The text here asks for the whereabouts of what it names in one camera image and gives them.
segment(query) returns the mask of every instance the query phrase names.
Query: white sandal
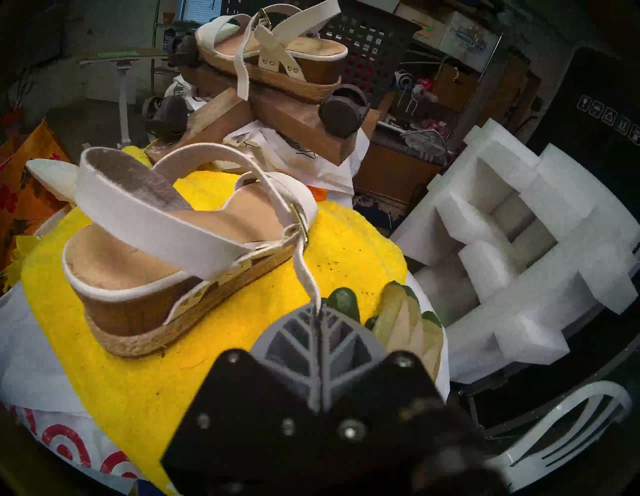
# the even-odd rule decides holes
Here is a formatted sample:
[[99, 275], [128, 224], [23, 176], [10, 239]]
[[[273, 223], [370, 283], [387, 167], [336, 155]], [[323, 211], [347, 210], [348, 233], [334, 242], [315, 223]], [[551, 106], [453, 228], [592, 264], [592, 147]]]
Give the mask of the white sandal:
[[[249, 172], [220, 210], [194, 211], [172, 185], [212, 160]], [[303, 258], [317, 214], [311, 192], [286, 174], [263, 172], [237, 150], [188, 145], [150, 170], [121, 151], [89, 148], [75, 200], [93, 224], [69, 239], [63, 268], [93, 335], [114, 355], [166, 346], [292, 256], [298, 280], [320, 308]]]
[[[290, 17], [271, 29], [268, 14], [273, 12]], [[223, 15], [198, 28], [198, 51], [213, 67], [237, 74], [237, 92], [243, 100], [249, 96], [250, 78], [318, 103], [340, 86], [342, 62], [348, 54], [341, 43], [318, 35], [339, 13], [337, 0], [326, 0], [306, 10], [274, 4], [253, 17]], [[239, 29], [227, 24], [232, 19], [240, 23]]]

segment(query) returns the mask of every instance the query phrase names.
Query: target logo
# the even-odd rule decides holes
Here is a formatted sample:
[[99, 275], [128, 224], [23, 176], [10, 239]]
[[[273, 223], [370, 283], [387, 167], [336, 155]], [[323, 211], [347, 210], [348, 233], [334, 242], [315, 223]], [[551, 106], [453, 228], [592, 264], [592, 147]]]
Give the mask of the target logo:
[[91, 468], [91, 459], [84, 442], [73, 429], [55, 424], [44, 430], [40, 440], [60, 456], [79, 463], [83, 467]]
[[129, 457], [122, 451], [116, 451], [111, 453], [102, 462], [100, 471], [103, 474], [111, 474], [114, 476], [128, 477], [129, 479], [137, 479], [138, 476], [134, 473], [136, 470], [135, 465], [129, 461]]

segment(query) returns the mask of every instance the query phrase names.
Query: insole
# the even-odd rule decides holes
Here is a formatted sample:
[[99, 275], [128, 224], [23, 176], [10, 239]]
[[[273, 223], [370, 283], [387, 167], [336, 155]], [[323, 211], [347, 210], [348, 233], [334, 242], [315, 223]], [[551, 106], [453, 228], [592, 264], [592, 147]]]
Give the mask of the insole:
[[[238, 51], [238, 47], [242, 44], [243, 37], [243, 33], [236, 33], [226, 40], [216, 43], [214, 50], [225, 55], [233, 56]], [[344, 52], [344, 45], [341, 43], [334, 42], [333, 40], [307, 38], [306, 36], [299, 36], [290, 42], [285, 48], [292, 52], [306, 53], [322, 57], [338, 55]], [[249, 38], [249, 42], [246, 44], [244, 52], [253, 52], [259, 49], [260, 43], [258, 43], [258, 40], [256, 40], [253, 33], [251, 33], [251, 38]]]
[[[224, 210], [170, 214], [241, 244], [277, 241], [284, 229], [259, 184], [240, 189]], [[69, 240], [65, 261], [74, 276], [101, 289], [131, 289], [180, 270], [123, 243], [98, 224], [85, 227]]]

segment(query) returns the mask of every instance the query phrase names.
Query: gold buckle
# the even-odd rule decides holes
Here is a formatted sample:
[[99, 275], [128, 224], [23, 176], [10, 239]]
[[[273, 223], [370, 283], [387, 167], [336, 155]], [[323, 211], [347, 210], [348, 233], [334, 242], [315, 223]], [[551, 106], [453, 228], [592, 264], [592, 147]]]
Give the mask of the gold buckle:
[[258, 24], [260, 24], [260, 21], [262, 19], [265, 19], [266, 25], [267, 25], [267, 29], [271, 29], [271, 21], [269, 20], [269, 16], [267, 15], [267, 13], [264, 11], [263, 8], [260, 9], [260, 15], [258, 16]]
[[305, 227], [305, 223], [302, 220], [302, 215], [300, 215], [300, 211], [295, 204], [289, 204], [289, 208], [296, 216], [296, 220], [298, 221], [298, 225], [300, 226], [300, 232], [302, 233], [303, 239], [305, 241], [305, 248], [309, 245], [309, 233], [307, 232], [307, 228]]

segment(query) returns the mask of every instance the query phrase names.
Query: yellow cloth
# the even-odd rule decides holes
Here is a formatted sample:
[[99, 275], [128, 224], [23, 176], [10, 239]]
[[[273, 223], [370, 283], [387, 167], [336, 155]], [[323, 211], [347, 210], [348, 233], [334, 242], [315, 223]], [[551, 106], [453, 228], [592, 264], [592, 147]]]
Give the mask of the yellow cloth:
[[[175, 187], [196, 210], [217, 209], [236, 179], [199, 171]], [[171, 494], [160, 459], [215, 359], [229, 348], [250, 349], [271, 323], [309, 298], [289, 260], [210, 311], [164, 353], [115, 357], [93, 339], [60, 262], [67, 240], [89, 223], [76, 208], [42, 238], [24, 261], [24, 292], [85, 408], [144, 475]], [[333, 202], [319, 204], [305, 260], [323, 297], [341, 286], [355, 291], [363, 322], [374, 315], [385, 284], [406, 276], [400, 249]]]

